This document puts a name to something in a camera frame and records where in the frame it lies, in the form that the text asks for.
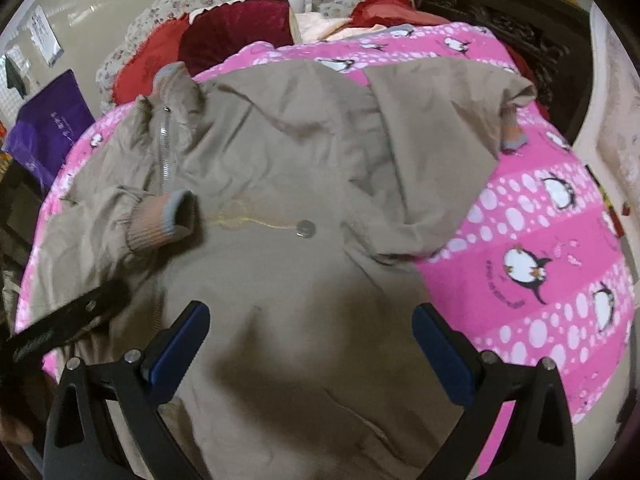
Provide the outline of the person's left hand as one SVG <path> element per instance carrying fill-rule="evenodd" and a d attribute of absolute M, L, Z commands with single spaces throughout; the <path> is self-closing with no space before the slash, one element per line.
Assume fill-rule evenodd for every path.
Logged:
<path fill-rule="evenodd" d="M 0 441 L 2 443 L 29 445 L 32 444 L 34 435 L 24 422 L 0 411 Z"/>

